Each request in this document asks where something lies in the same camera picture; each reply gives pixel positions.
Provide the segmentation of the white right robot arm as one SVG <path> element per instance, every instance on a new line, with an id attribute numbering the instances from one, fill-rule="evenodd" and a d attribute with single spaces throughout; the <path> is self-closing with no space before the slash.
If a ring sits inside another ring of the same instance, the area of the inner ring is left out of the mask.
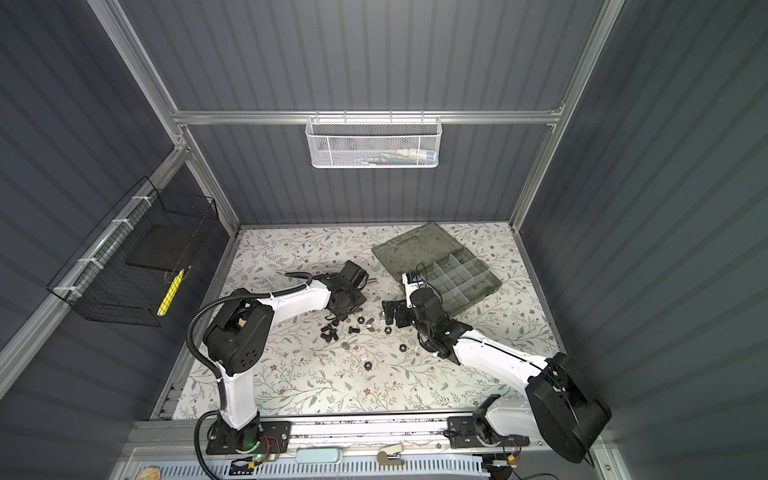
<path id="1" fill-rule="evenodd" d="M 532 355 L 495 341 L 479 329 L 450 317 L 437 294 L 418 288 L 406 300 L 382 302 L 385 318 L 416 329 L 427 352 L 483 372 L 527 398 L 519 414 L 492 394 L 473 412 L 478 439 L 495 446 L 519 435 L 543 439 L 562 458 L 579 463 L 612 418 L 612 411 L 576 361 L 563 352 Z"/>

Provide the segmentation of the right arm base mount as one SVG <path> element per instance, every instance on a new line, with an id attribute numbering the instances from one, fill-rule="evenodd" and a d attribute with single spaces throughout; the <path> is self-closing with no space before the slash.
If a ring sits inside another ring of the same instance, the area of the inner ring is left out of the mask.
<path id="1" fill-rule="evenodd" d="M 492 447 L 527 447 L 530 438 L 521 435 L 502 436 L 486 420 L 476 420 L 471 415 L 451 416 L 447 418 L 447 428 L 442 434 L 449 440 L 450 446 L 459 448 Z"/>

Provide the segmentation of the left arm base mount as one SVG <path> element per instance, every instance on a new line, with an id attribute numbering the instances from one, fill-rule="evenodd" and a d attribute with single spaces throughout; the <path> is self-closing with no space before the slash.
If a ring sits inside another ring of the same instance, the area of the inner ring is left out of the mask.
<path id="1" fill-rule="evenodd" d="M 208 455 L 277 455 L 287 451 L 292 423 L 288 421 L 251 421 L 235 430 L 223 420 L 209 428 L 205 453 Z"/>

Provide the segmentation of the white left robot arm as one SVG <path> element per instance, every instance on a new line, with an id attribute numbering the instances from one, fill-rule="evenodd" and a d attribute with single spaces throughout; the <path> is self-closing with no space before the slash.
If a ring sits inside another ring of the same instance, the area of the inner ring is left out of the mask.
<path id="1" fill-rule="evenodd" d="M 205 353 L 195 346 L 194 327 L 188 328 L 187 347 L 214 374 L 220 418 L 235 431 L 246 428 L 258 416 L 250 370 L 262 357 L 273 326 L 320 310 L 328 311 L 333 321 L 343 321 L 358 312 L 366 301 L 362 290 L 369 274 L 352 261 L 338 272 L 294 271 L 285 275 L 302 282 L 268 293 L 238 289 L 204 306 L 203 313 L 219 309 L 202 336 Z"/>

